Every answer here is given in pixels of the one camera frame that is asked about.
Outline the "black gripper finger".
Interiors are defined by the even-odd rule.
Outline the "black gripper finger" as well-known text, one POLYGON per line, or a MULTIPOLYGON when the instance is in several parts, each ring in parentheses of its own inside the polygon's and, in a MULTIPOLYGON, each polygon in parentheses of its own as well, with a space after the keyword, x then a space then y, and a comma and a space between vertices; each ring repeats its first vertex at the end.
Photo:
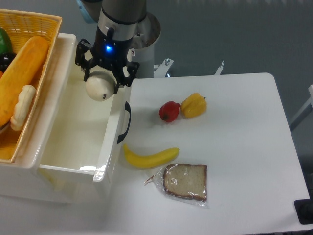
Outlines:
POLYGON ((115 63, 112 67, 112 73, 116 79, 116 85, 114 88, 114 94, 118 93, 119 88, 122 86, 130 87, 140 67, 138 62, 124 60, 115 63))
POLYGON ((84 73, 84 82, 87 82, 90 76, 90 70, 98 65, 97 62, 97 58, 93 57, 90 42, 86 39, 81 39, 76 46, 75 64, 81 67, 81 70, 84 73), (87 52, 91 53, 91 58, 88 60, 85 58, 87 52))

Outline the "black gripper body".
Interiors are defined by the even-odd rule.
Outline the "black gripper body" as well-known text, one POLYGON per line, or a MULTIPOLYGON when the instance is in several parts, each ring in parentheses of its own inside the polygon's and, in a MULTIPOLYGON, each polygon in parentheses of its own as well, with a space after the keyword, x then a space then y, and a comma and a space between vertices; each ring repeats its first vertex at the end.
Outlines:
POLYGON ((98 27, 91 51, 94 58, 99 61, 100 67, 112 72, 120 72, 129 63, 127 55, 132 38, 120 41, 114 39, 115 35, 116 32, 112 27, 107 30, 107 35, 98 27))

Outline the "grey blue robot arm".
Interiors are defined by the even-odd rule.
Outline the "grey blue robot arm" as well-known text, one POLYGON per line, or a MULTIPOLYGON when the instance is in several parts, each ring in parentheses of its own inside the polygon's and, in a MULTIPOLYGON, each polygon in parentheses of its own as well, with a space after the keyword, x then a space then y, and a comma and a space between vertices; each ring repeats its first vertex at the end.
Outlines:
POLYGON ((84 81, 90 70, 100 66, 113 73, 114 92, 120 86, 131 86, 139 68, 138 62, 128 61, 127 55, 137 23, 145 16, 144 0, 79 0, 84 19, 98 24, 93 44, 81 39, 76 48, 75 64, 84 71, 84 81))

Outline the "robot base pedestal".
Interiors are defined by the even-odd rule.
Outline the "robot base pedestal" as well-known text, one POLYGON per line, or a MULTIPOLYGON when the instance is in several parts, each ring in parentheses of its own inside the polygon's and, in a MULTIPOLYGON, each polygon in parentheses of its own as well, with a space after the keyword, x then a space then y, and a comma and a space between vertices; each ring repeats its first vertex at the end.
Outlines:
POLYGON ((136 78, 153 78, 155 65, 155 44, 161 34, 158 19, 147 12, 145 18, 137 23, 131 45, 132 61, 140 64, 136 78))

